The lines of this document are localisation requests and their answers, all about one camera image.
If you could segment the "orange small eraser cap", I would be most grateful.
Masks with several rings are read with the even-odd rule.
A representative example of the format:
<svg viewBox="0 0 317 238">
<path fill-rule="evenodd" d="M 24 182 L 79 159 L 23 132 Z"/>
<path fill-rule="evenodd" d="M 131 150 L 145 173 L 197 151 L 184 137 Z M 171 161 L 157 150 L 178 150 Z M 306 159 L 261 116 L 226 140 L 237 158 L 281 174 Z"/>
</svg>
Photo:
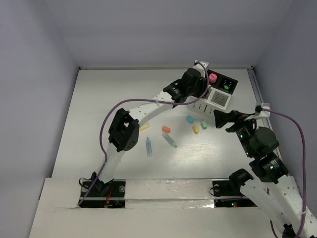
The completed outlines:
<svg viewBox="0 0 317 238">
<path fill-rule="evenodd" d="M 170 133 L 171 132 L 171 129 L 167 126 L 163 126 L 162 127 L 162 131 L 165 132 L 165 133 Z"/>
</svg>

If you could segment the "green pencil-shaped highlighter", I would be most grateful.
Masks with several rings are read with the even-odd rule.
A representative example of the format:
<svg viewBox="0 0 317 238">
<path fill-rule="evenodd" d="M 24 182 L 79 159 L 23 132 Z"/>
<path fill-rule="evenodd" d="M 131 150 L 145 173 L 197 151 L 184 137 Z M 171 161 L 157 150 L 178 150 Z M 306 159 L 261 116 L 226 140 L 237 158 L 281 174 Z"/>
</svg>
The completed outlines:
<svg viewBox="0 0 317 238">
<path fill-rule="evenodd" d="M 176 142 L 169 136 L 168 133 L 163 132 L 162 136 L 171 146 L 173 146 L 174 148 L 177 147 Z"/>
</svg>

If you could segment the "yellow pencil-shaped highlighter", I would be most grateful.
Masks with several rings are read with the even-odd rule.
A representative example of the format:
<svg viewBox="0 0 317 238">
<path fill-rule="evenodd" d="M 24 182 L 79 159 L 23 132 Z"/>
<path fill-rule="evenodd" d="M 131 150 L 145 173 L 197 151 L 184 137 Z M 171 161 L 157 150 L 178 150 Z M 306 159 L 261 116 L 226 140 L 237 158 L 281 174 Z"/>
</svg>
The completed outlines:
<svg viewBox="0 0 317 238">
<path fill-rule="evenodd" d="M 139 131 L 143 131 L 143 130 L 145 130 L 145 129 L 148 129 L 149 127 L 150 127 L 150 124 L 149 124 L 149 123 L 146 123 L 146 124 L 144 124 L 144 125 L 142 125 L 142 126 L 140 127 Z"/>
</svg>

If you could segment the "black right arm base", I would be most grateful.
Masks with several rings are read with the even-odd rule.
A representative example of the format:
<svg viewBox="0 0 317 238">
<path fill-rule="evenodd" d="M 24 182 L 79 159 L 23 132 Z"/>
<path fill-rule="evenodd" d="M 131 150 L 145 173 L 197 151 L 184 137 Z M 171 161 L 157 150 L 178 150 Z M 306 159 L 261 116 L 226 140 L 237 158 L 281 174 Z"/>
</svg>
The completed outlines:
<svg viewBox="0 0 317 238">
<path fill-rule="evenodd" d="M 256 207 L 255 203 L 236 190 L 229 179 L 212 180 L 209 190 L 215 208 Z"/>
</svg>

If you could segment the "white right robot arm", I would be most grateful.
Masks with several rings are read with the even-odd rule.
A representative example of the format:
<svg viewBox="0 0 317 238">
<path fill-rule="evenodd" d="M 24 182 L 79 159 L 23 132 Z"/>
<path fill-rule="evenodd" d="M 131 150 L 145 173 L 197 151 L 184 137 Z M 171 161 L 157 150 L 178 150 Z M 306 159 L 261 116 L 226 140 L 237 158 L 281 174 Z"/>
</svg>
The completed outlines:
<svg viewBox="0 0 317 238">
<path fill-rule="evenodd" d="M 275 154 L 279 142 L 274 132 L 257 125 L 257 120 L 273 113 L 270 107 L 256 106 L 253 114 L 219 110 L 213 113 L 216 128 L 231 123 L 226 132 L 236 133 L 246 156 L 253 159 L 249 164 L 253 174 L 245 169 L 232 173 L 229 191 L 242 194 L 257 205 L 269 218 L 273 233 L 280 232 L 284 238 L 315 238 L 317 219 L 307 206 L 306 185 L 300 193 L 294 177 Z"/>
</svg>

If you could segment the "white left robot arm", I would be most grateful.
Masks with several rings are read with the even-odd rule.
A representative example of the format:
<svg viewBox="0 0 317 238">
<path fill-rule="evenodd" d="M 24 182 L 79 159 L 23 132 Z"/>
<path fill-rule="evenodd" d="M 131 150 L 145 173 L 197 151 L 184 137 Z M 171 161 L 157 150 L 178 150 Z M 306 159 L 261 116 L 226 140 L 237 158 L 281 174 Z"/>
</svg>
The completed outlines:
<svg viewBox="0 0 317 238">
<path fill-rule="evenodd" d="M 121 107 L 129 100 L 116 104 L 110 113 L 114 118 L 109 127 L 108 146 L 103 143 L 105 123 L 102 123 L 99 142 L 105 160 L 98 172 L 92 174 L 92 189 L 104 196 L 109 192 L 110 184 L 114 179 L 114 172 L 123 154 L 131 150 L 138 142 L 139 129 L 146 122 L 159 114 L 177 106 L 188 105 L 187 98 L 194 97 L 195 101 L 203 98 L 208 91 L 209 76 L 206 62 L 196 61 L 193 67 L 188 68 L 180 79 L 166 86 L 153 99 L 132 99 L 141 105 L 134 109 L 125 110 Z"/>
</svg>

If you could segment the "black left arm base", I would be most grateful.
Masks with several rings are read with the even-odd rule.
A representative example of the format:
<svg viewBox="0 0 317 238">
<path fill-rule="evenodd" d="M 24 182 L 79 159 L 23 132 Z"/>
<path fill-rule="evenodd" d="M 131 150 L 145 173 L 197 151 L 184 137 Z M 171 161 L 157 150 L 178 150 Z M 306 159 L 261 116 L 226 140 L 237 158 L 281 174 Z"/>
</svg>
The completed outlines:
<svg viewBox="0 0 317 238">
<path fill-rule="evenodd" d="M 81 194 L 78 201 L 79 207 L 109 209 L 125 208 L 125 180 L 112 180 L 106 185 L 103 185 L 101 191 L 97 190 L 96 185 L 99 182 L 96 182 L 94 187 L 82 201 L 92 182 L 91 179 L 79 179 L 79 185 L 81 186 Z"/>
</svg>

